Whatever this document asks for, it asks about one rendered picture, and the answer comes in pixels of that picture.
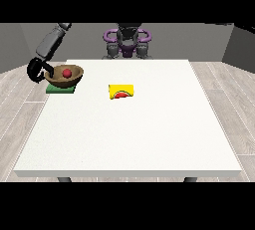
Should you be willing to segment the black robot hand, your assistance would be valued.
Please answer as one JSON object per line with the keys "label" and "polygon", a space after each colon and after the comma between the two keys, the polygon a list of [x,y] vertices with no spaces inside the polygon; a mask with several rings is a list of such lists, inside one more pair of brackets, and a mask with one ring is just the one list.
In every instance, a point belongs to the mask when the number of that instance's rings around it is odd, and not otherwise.
{"label": "black robot hand", "polygon": [[50,74],[50,77],[54,76],[54,68],[51,65],[39,58],[33,58],[27,66],[27,75],[31,81],[39,84],[45,80],[43,70],[46,70]]}

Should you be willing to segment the brown wooden bowl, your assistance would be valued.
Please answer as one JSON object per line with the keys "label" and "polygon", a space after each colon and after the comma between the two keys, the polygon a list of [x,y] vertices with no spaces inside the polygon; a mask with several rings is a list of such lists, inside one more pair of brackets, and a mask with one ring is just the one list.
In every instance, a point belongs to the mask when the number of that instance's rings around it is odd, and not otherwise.
{"label": "brown wooden bowl", "polygon": [[[63,72],[69,69],[72,75],[69,78],[63,76]],[[60,65],[54,68],[54,75],[50,77],[50,73],[45,73],[46,80],[53,86],[66,89],[76,85],[83,77],[84,70],[77,65]]]}

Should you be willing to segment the green square pad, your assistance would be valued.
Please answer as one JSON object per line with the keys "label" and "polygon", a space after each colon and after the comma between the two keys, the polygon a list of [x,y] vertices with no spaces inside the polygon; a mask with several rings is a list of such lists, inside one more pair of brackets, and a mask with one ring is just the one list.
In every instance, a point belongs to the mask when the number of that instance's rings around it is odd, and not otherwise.
{"label": "green square pad", "polygon": [[69,87],[69,88],[58,88],[51,84],[48,85],[46,89],[47,94],[72,94],[75,91],[75,86]]}

